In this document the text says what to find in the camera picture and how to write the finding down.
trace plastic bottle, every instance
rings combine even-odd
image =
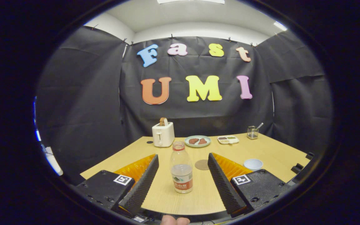
[[[185,194],[193,190],[193,163],[184,148],[184,141],[173,143],[170,172],[175,191]]]

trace table surface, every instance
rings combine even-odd
[[[240,142],[237,144],[220,144],[217,136],[210,137],[211,144],[202,148],[186,145],[186,151],[193,163],[201,159],[208,159],[213,152],[243,165],[249,158],[257,158],[263,162],[263,167],[284,182],[290,181],[296,174],[291,168],[297,163],[306,166],[309,159],[306,153],[289,145],[283,144],[263,134],[254,140],[244,134],[235,135]],[[142,208],[177,215],[200,215],[225,211],[209,170],[199,170],[193,167],[193,186],[190,193],[180,194],[174,190],[170,175],[169,161],[172,147],[155,147],[147,144],[152,137],[141,137],[99,164],[81,173],[88,179],[101,170],[114,172],[128,164],[151,154],[158,154],[159,169],[156,172],[151,188],[143,202]]]

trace clip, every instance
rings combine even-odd
[[[95,25],[93,28],[91,28],[91,30],[94,30],[94,28],[95,28],[96,26],[98,26],[98,24],[97,24],[97,25]]]

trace white ceiling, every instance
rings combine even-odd
[[[166,24],[185,22],[223,23],[244,27],[273,36],[282,30],[265,14],[237,0],[225,4],[203,1],[184,1],[158,4],[156,0],[129,0],[108,14],[126,24],[135,33]]]

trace steak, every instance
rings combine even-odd
[[[206,143],[207,142],[206,142],[205,138],[201,138],[201,140],[200,140],[200,142],[198,144],[206,144]]]
[[[198,138],[191,138],[190,140],[188,140],[188,142],[189,142],[190,144],[195,144],[195,143],[197,143],[197,141],[199,141]]]

